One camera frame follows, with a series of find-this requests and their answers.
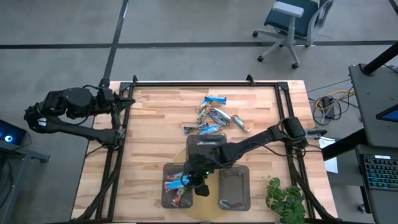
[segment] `gray office chair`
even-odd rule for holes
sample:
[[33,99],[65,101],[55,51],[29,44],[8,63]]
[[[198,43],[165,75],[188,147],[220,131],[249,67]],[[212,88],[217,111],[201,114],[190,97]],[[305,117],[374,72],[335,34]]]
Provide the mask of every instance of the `gray office chair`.
[[278,46],[286,46],[295,60],[292,68],[298,68],[300,61],[293,44],[299,42],[306,47],[312,45],[314,37],[325,23],[333,1],[320,0],[318,7],[318,3],[311,0],[277,0],[264,23],[265,26],[274,27],[276,33],[258,29],[253,32],[253,37],[260,33],[278,38],[278,41],[260,55],[257,61],[262,62],[264,57]]

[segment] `wooden tabletop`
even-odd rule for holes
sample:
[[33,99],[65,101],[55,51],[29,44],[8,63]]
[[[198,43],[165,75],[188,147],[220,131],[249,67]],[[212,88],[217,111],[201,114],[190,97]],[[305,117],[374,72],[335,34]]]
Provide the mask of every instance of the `wooden tabletop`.
[[[287,81],[294,107],[294,114],[305,129],[314,123],[303,81]],[[120,82],[111,82],[118,92]],[[198,222],[179,209],[164,209],[160,204],[162,193],[162,169],[185,149],[187,135],[183,126],[195,125],[198,106],[205,95],[227,97],[226,105],[214,104],[228,114],[237,114],[251,128],[243,132],[233,124],[224,128],[229,142],[238,142],[264,131],[279,121],[275,91],[273,87],[144,87],[134,88],[136,100],[130,110],[126,144],[119,180],[118,196],[114,211],[114,222]],[[287,116],[284,95],[284,111]],[[211,118],[206,122],[214,124]],[[109,115],[95,118],[94,128],[111,127]],[[88,152],[100,146],[89,143]],[[283,143],[268,145],[284,154]],[[83,165],[80,184],[72,212],[72,218],[81,215],[98,193],[103,175],[106,149],[90,154]],[[304,158],[308,181],[312,192],[326,210],[337,217],[328,176],[322,154],[309,152]],[[269,176],[278,177],[282,186],[290,185],[290,175],[285,157],[279,157],[265,148],[257,148],[238,161],[250,169],[251,208],[247,212],[228,211],[213,222],[275,222],[279,218],[266,207],[266,186]],[[108,211],[108,197],[104,212]]]

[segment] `computer monitor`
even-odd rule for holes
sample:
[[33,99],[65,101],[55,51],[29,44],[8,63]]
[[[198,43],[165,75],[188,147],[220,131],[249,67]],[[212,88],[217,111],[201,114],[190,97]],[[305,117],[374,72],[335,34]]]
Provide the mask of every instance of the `computer monitor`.
[[398,122],[398,105],[394,105],[376,115],[376,119]]
[[20,146],[25,134],[22,128],[0,120],[0,141]]

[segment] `green plant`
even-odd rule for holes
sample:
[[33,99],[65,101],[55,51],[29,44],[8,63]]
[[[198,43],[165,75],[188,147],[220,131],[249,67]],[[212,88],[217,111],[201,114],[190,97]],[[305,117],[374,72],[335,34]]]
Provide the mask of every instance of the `green plant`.
[[280,187],[279,178],[272,178],[267,186],[266,204],[280,216],[283,224],[304,224],[304,196],[297,186]]

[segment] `black keyboard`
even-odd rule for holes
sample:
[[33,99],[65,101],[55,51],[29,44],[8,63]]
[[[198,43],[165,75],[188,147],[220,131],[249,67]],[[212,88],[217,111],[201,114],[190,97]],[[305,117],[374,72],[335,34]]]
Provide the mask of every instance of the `black keyboard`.
[[369,188],[398,190],[398,159],[378,159],[374,155],[361,158]]

